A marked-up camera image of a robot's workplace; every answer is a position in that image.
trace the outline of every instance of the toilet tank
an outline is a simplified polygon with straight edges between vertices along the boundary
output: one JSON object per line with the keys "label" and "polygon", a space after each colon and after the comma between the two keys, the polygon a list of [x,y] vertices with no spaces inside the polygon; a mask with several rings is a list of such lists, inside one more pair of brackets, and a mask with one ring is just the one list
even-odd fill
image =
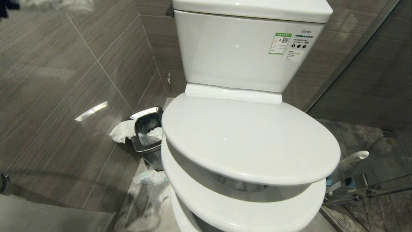
{"label": "toilet tank", "polygon": [[332,14],[326,0],[173,0],[190,83],[283,92]]}

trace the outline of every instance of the trash can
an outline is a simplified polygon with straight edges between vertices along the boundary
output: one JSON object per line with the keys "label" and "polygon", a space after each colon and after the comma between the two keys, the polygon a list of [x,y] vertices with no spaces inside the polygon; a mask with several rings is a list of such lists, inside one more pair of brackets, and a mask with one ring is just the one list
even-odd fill
{"label": "trash can", "polygon": [[131,138],[133,148],[156,171],[163,170],[160,156],[162,140],[147,134],[154,128],[162,127],[162,114],[161,107],[153,107],[130,116],[131,119],[136,119],[134,126],[136,136]]}

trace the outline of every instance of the green label sticker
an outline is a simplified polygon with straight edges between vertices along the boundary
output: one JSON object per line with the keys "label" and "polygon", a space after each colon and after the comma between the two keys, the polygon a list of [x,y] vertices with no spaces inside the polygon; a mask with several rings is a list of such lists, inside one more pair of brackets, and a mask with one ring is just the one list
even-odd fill
{"label": "green label sticker", "polygon": [[291,33],[276,33],[269,54],[283,55],[291,37]]}

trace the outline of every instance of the bathroom wall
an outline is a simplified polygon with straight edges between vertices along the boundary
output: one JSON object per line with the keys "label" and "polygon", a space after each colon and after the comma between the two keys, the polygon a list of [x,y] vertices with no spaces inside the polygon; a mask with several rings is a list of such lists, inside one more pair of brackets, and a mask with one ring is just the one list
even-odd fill
{"label": "bathroom wall", "polygon": [[[311,99],[330,78],[359,39],[367,34],[389,0],[328,0],[334,10],[330,21],[300,70],[283,93],[283,99],[307,110]],[[185,89],[174,19],[165,16],[172,0],[136,0],[142,21],[169,97]],[[167,78],[170,73],[171,84]]]}
{"label": "bathroom wall", "polygon": [[411,8],[410,0],[399,2],[311,116],[412,131]]}
{"label": "bathroom wall", "polygon": [[118,211],[140,158],[109,133],[166,101],[135,1],[95,1],[88,14],[10,12],[0,31],[0,173],[10,174],[8,193]]}

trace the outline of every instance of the white toilet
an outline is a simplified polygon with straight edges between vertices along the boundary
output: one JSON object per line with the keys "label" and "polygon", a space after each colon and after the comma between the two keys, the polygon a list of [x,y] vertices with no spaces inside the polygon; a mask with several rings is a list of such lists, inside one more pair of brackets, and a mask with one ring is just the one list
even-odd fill
{"label": "white toilet", "polygon": [[340,148],[282,92],[332,14],[326,0],[173,0],[185,93],[162,117],[182,232],[296,232]]}

